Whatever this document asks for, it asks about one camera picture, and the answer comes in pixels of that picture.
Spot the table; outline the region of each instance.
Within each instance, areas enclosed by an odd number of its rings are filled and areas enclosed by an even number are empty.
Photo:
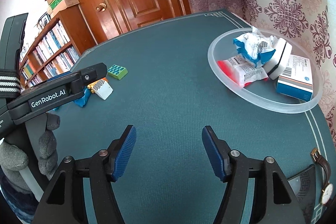
[[[246,23],[226,10],[174,18],[147,26],[88,50],[74,70],[103,62],[127,68],[122,80],[108,76],[113,93],[106,101],[92,95],[84,108],[69,103],[57,112],[58,157],[90,157],[119,138],[128,124],[137,142],[125,174],[113,189],[127,224],[212,224],[225,185],[214,175],[201,140],[211,125],[220,139],[247,157],[273,156],[290,177],[312,163],[319,147],[332,166],[336,155],[318,106],[300,114],[268,111],[228,90],[207,60],[211,42]],[[319,218],[322,171],[316,169]],[[85,179],[90,223],[96,223]],[[248,223],[253,199],[249,182],[242,223]]]

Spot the brass door knob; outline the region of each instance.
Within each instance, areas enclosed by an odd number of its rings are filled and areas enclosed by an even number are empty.
[[[100,3],[97,7],[96,7],[96,11],[97,12],[103,12],[106,10],[106,4],[105,3]]]

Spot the bookshelf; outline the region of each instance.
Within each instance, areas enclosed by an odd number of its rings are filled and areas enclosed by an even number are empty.
[[[59,21],[62,23],[70,41],[64,44],[57,52],[55,52],[51,57],[43,62],[42,65],[40,65],[33,52],[37,45],[58,24]],[[91,48],[95,45],[95,41],[93,40],[93,37],[87,28],[78,5],[59,11],[36,37],[30,48],[27,50],[25,57],[22,59],[20,63],[20,75],[27,61],[29,62],[29,66],[32,69],[33,74],[27,81],[21,75],[21,85],[26,89],[28,83],[31,82],[32,79],[34,79],[37,75],[42,81],[47,80],[49,77],[44,72],[46,66],[69,48],[73,47],[78,56],[81,56],[82,53],[85,52],[88,48]]]

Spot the clear plastic basin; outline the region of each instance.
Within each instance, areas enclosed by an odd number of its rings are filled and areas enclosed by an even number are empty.
[[[218,67],[217,61],[226,60],[237,55],[233,39],[243,33],[252,32],[252,28],[242,28],[226,32],[211,43],[208,50],[208,61],[214,74],[234,93],[244,98],[246,101],[262,108],[281,113],[301,113],[312,109],[321,99],[323,91],[322,75],[315,64],[315,60],[295,41],[268,30],[259,30],[265,37],[270,37],[271,35],[275,35],[277,38],[282,37],[293,46],[292,54],[310,59],[313,78],[313,96],[309,102],[303,102],[299,99],[277,93],[277,80],[260,80],[253,82],[245,88],[240,88]]]

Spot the wristwatch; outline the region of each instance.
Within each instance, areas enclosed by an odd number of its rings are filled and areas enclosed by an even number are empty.
[[[327,162],[327,160],[320,154],[320,151],[317,148],[314,148],[310,154],[313,158],[313,161],[321,165],[325,172],[325,182],[322,189],[321,203],[322,205],[326,205],[331,197],[331,194],[333,193],[334,188],[334,186],[329,183],[331,168],[329,162]]]

